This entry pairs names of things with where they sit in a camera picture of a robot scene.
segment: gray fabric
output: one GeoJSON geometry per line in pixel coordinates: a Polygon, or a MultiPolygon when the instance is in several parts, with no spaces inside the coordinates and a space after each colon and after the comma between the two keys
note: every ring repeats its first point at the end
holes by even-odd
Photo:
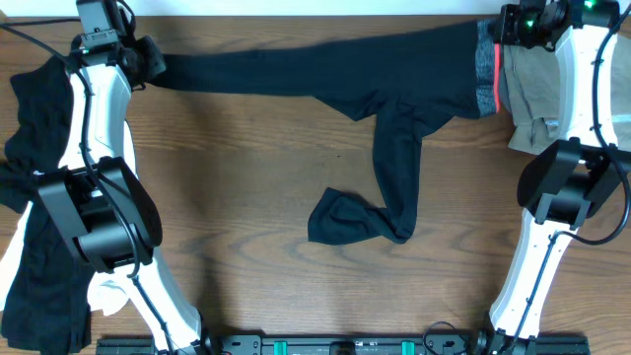
{"type": "Polygon", "coordinates": [[[475,75],[477,87],[475,96],[480,108],[480,116],[496,113],[495,80],[495,43],[489,27],[495,20],[482,20],[477,23],[477,47],[475,48],[475,75]]]}
{"type": "MultiPolygon", "coordinates": [[[[552,142],[559,115],[559,68],[553,53],[543,48],[503,48],[500,97],[513,114],[512,149],[539,154],[552,142]]],[[[611,114],[619,146],[631,150],[631,39],[618,36],[611,67],[611,114]]]]}

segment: garment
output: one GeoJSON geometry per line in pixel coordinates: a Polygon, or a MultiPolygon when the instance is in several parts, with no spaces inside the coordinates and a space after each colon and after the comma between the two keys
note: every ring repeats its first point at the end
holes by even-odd
{"type": "Polygon", "coordinates": [[[36,196],[36,175],[55,171],[68,140],[72,90],[58,59],[16,75],[18,132],[0,165],[0,203],[18,213],[33,203],[24,249],[6,299],[2,335],[9,346],[42,353],[79,352],[90,343],[86,294],[94,269],[70,256],[36,196]]]}
{"type": "Polygon", "coordinates": [[[309,220],[329,245],[384,236],[405,243],[417,216],[421,139],[453,116],[499,109],[491,21],[279,50],[165,55],[156,86],[198,92],[313,96],[353,120],[377,115],[375,174],[386,208],[332,188],[309,220]]]}
{"type": "MultiPolygon", "coordinates": [[[[512,149],[539,154],[558,135],[560,73],[553,53],[536,47],[505,46],[506,92],[502,102],[513,115],[512,149]]],[[[611,115],[619,147],[631,150],[631,39],[618,36],[611,62],[611,115]]]]}

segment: black cloth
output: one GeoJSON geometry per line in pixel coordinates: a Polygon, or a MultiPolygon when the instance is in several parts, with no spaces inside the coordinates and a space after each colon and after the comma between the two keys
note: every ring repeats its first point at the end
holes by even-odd
{"type": "Polygon", "coordinates": [[[329,188],[309,220],[309,238],[344,245],[385,236],[402,244],[416,225],[421,139],[455,115],[478,118],[498,110],[489,26],[471,22],[298,49],[165,55],[168,69],[152,84],[313,96],[353,120],[376,114],[373,161],[386,208],[329,188]]]}
{"type": "Polygon", "coordinates": [[[57,169],[70,133],[72,89],[63,63],[48,60],[16,75],[20,128],[5,145],[0,203],[23,213],[34,203],[24,249],[2,317],[9,346],[44,354],[79,352],[90,344],[87,294],[94,269],[78,264],[36,194],[36,176],[57,169]]]}

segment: white arm segment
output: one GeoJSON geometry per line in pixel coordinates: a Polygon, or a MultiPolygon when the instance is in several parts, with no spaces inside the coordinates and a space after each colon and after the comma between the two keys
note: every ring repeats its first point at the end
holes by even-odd
{"type": "MultiPolygon", "coordinates": [[[[118,66],[95,65],[82,69],[82,73],[90,83],[94,94],[90,107],[88,141],[91,159],[97,162],[101,157],[122,156],[135,173],[133,147],[124,144],[125,141],[128,144],[131,143],[131,139],[123,139],[125,114],[131,99],[131,88],[127,79],[118,66]]],[[[59,167],[68,166],[72,170],[84,167],[79,143],[86,101],[85,89],[76,75],[71,75],[70,84],[74,93],[72,125],[68,146],[59,167]]],[[[158,350],[167,350],[167,341],[158,321],[131,280],[126,277],[132,268],[133,265],[116,268],[114,274],[111,275],[111,280],[127,294],[149,325],[158,350]]],[[[175,349],[187,347],[191,342],[199,340],[200,315],[179,290],[160,248],[154,248],[151,264],[140,266],[138,279],[152,304],[167,323],[173,347],[175,349]]]]}
{"type": "MultiPolygon", "coordinates": [[[[581,139],[581,144],[600,147],[594,126],[592,112],[592,82],[596,53],[608,29],[584,26],[582,29],[569,28],[556,43],[556,58],[559,63],[561,78],[561,106],[558,139],[581,139]]],[[[618,144],[611,123],[611,57],[617,41],[614,35],[602,55],[602,64],[598,77],[598,120],[602,136],[608,143],[618,144]]],[[[511,269],[500,296],[490,311],[493,327],[506,330],[506,334],[515,336],[526,308],[526,299],[530,297],[536,276],[550,243],[549,236],[556,231],[569,231],[565,223],[545,221],[542,225],[534,222],[532,215],[525,209],[522,221],[522,235],[517,251],[511,263],[511,269]]],[[[550,283],[559,265],[563,251],[571,242],[567,236],[559,236],[543,272],[535,299],[528,312],[526,322],[519,334],[528,339],[538,336],[539,319],[543,302],[550,288],[550,283]]]]}

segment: wooden table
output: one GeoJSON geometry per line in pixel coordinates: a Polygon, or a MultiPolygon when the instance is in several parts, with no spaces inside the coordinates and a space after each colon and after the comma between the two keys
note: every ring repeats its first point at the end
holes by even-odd
{"type": "MultiPolygon", "coordinates": [[[[137,34],[163,52],[291,47],[422,30],[470,17],[142,18],[137,34]]],[[[67,51],[77,24],[26,29],[67,51]]],[[[0,144],[18,127],[11,75],[48,55],[13,36],[0,41],[0,144]]],[[[373,118],[352,122],[313,98],[134,94],[131,124],[141,180],[160,210],[163,248],[185,296],[215,332],[422,332],[435,320],[481,325],[509,270],[521,225],[518,178],[532,156],[507,148],[501,113],[454,119],[423,145],[418,227],[404,246],[384,238],[345,247],[311,244],[307,220],[327,186],[383,205],[373,173],[373,118]]],[[[613,196],[583,233],[617,223],[613,196]]],[[[19,216],[0,207],[0,250],[19,216]]],[[[544,307],[544,331],[583,331],[595,354],[631,346],[631,240],[572,244],[544,307]]],[[[127,305],[93,314],[102,335],[148,334],[127,305]]],[[[94,353],[94,345],[85,350],[94,353]]],[[[8,349],[0,341],[3,354],[8,349]]]]}

